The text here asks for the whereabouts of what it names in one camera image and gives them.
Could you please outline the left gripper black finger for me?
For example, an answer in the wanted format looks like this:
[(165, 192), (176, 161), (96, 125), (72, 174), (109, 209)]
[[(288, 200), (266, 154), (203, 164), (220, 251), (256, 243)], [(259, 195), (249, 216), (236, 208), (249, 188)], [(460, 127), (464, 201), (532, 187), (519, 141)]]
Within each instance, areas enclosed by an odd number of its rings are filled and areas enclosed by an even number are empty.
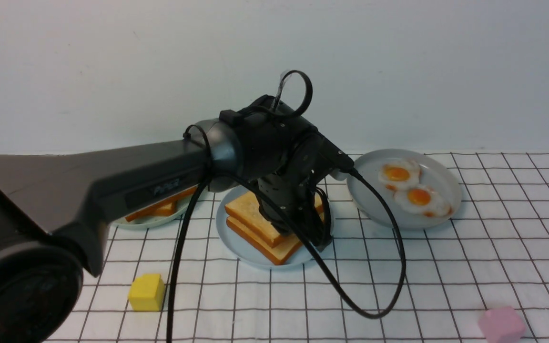
[(316, 209), (305, 209), (303, 212), (304, 235), (309, 239), (316, 251), (325, 250), (333, 239), (333, 219), (329, 209), (318, 212)]

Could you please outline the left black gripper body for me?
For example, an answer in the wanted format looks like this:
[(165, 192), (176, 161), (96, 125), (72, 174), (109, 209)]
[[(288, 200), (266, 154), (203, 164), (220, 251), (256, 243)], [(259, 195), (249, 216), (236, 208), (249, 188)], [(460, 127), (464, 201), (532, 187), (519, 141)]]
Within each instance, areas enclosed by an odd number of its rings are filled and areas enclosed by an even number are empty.
[(318, 218), (323, 213), (323, 204), (322, 197), (317, 194), (314, 170), (268, 174), (255, 180), (255, 185), (275, 203), (270, 206), (258, 199), (260, 214), (277, 233), (292, 234), (293, 230), (275, 209), (283, 211), (305, 234), (325, 233), (323, 219)]

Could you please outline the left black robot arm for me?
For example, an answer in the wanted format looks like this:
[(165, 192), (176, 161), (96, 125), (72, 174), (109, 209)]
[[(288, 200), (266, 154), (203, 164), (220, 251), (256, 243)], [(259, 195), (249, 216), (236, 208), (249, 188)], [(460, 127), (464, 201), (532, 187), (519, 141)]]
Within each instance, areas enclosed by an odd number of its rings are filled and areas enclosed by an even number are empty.
[(0, 155), (0, 343), (41, 343), (100, 276), (110, 224), (228, 172), (279, 175), (304, 197), (325, 139), (262, 96), (189, 126), (178, 141), (61, 156)]

